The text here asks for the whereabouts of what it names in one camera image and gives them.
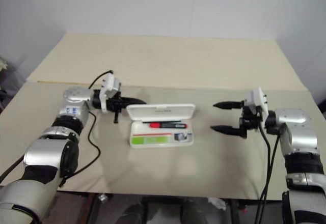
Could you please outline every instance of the white wall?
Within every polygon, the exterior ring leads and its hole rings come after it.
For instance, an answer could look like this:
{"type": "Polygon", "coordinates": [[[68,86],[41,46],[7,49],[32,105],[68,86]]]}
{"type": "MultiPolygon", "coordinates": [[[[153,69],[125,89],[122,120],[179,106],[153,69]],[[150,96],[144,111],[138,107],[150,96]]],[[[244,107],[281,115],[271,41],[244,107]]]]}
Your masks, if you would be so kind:
{"type": "Polygon", "coordinates": [[[326,98],[326,0],[0,0],[0,55],[15,67],[2,85],[19,87],[66,31],[275,38],[316,102],[326,98]]]}

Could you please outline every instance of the marker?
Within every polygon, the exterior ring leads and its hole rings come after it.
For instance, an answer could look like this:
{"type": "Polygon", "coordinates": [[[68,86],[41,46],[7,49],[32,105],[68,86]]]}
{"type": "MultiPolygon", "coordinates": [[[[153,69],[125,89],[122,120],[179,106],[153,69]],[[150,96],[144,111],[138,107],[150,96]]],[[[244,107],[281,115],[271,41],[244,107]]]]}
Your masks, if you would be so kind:
{"type": "Polygon", "coordinates": [[[152,122],[149,123],[150,128],[175,128],[175,129],[186,129],[187,124],[183,123],[170,123],[170,122],[152,122]]]}

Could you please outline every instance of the beige board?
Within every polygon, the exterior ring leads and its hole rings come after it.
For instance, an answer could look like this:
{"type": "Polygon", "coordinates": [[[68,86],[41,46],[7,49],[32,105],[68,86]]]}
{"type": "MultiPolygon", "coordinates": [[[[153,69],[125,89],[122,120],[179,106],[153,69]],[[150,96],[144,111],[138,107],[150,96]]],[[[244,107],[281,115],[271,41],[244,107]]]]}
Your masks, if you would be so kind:
{"type": "Polygon", "coordinates": [[[110,69],[124,86],[306,90],[274,40],[68,33],[28,80],[89,84],[110,69]]]}
{"type": "MultiPolygon", "coordinates": [[[[0,172],[21,156],[28,145],[49,127],[62,103],[63,91],[71,85],[27,82],[0,115],[0,172]]],[[[214,132],[211,125],[238,126],[240,110],[221,110],[219,101],[245,98],[246,90],[163,89],[123,87],[124,96],[148,103],[194,103],[192,120],[195,142],[190,147],[132,149],[129,142],[131,120],[126,111],[113,123],[113,114],[99,113],[92,138],[101,150],[99,161],[69,179],[61,190],[137,194],[185,195],[237,199],[258,198],[265,181],[266,147],[259,132],[248,139],[214,132]]],[[[322,162],[326,165],[325,120],[306,91],[269,91],[269,109],[300,107],[312,118],[322,162]]],[[[79,167],[96,156],[89,145],[89,118],[79,142],[79,167]]],[[[272,147],[275,137],[268,136],[272,147]]],[[[3,184],[19,179],[20,165],[3,184]]],[[[268,199],[280,200],[286,190],[284,159],[277,151],[268,199]]]]}

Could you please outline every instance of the floor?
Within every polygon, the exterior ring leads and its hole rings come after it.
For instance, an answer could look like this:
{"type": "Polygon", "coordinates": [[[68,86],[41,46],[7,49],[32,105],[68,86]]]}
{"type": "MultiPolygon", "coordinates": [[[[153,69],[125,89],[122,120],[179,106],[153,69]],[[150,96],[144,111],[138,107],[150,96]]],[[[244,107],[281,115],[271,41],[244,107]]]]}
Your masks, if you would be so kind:
{"type": "MultiPolygon", "coordinates": [[[[132,204],[141,201],[143,196],[131,194],[115,194],[106,202],[100,204],[96,224],[115,224],[123,211],[132,204]]],[[[208,224],[231,223],[230,209],[219,210],[208,203],[206,198],[190,198],[201,208],[206,216],[208,224]]],[[[44,219],[43,224],[75,224],[83,213],[83,204],[86,196],[58,192],[52,207],[44,219]]],[[[149,204],[147,224],[180,224],[179,206],[171,204],[149,204]]],[[[246,211],[239,211],[240,224],[253,223],[256,214],[256,206],[247,206],[246,211]]],[[[271,203],[265,208],[264,224],[282,223],[281,203],[271,203]]]]}

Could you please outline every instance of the person's leg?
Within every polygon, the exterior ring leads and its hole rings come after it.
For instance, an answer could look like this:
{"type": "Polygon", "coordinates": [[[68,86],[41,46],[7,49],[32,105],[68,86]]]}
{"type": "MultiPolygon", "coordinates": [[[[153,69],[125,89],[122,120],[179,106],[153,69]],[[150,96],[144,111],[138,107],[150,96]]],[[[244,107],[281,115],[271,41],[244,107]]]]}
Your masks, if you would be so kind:
{"type": "Polygon", "coordinates": [[[119,217],[116,224],[143,224],[144,206],[141,203],[128,207],[119,217]]]}
{"type": "Polygon", "coordinates": [[[208,224],[203,212],[193,201],[186,201],[181,207],[182,224],[208,224]]]}

